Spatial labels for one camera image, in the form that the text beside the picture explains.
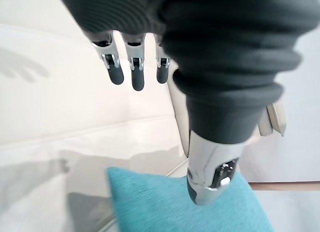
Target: white leather couch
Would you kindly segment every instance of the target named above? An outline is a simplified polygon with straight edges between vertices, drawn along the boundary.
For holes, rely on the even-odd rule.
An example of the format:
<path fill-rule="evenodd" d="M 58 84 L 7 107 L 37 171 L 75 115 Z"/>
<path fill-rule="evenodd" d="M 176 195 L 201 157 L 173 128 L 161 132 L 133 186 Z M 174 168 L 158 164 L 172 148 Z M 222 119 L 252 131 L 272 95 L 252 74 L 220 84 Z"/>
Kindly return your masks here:
<path fill-rule="evenodd" d="M 157 82 L 151 34 L 134 91 L 115 40 L 122 85 L 60 0 L 0 0 L 0 231 L 103 231 L 114 221 L 107 167 L 185 175 L 184 96 Z"/>

